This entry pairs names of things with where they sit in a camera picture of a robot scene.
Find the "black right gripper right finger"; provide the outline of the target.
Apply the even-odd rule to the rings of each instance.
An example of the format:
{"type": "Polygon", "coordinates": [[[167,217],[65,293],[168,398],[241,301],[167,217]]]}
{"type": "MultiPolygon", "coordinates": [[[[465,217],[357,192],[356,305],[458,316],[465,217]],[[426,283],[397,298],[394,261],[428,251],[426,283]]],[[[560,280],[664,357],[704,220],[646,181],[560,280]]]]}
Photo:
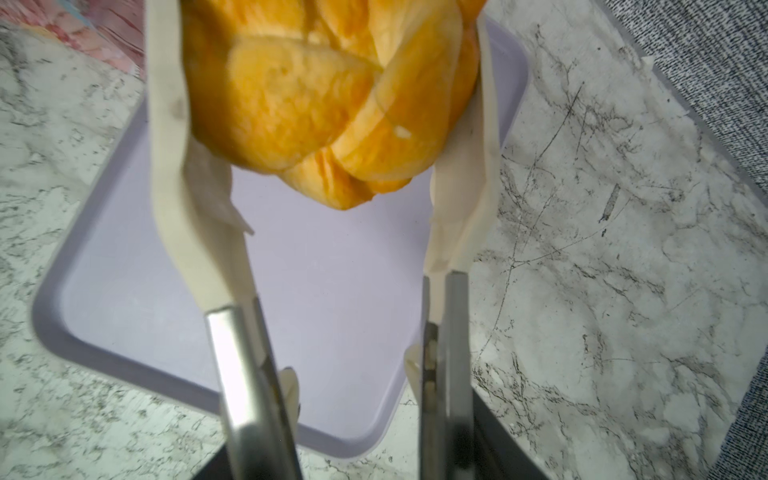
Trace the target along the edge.
{"type": "Polygon", "coordinates": [[[436,370],[423,368],[423,351],[405,353],[405,371],[420,407],[418,457],[420,479],[545,479],[477,393],[472,424],[453,422],[436,381],[436,370]]]}

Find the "round scored bun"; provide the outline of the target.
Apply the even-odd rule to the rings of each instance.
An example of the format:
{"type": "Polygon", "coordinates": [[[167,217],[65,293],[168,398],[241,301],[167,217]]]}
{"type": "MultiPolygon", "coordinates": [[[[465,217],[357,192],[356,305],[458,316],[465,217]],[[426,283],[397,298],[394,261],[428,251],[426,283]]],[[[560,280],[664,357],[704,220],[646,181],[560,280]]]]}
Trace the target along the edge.
{"type": "Polygon", "coordinates": [[[192,132],[348,210],[444,149],[475,88],[480,1],[184,1],[192,132]]]}

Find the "floral paper gift bag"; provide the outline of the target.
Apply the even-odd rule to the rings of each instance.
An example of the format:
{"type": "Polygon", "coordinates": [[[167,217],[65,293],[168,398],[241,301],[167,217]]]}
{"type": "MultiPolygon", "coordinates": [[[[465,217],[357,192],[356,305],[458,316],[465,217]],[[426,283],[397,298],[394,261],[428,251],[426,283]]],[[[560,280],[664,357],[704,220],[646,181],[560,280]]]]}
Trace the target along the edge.
{"type": "Polygon", "coordinates": [[[2,0],[1,20],[145,77],[142,1],[2,0]]]}

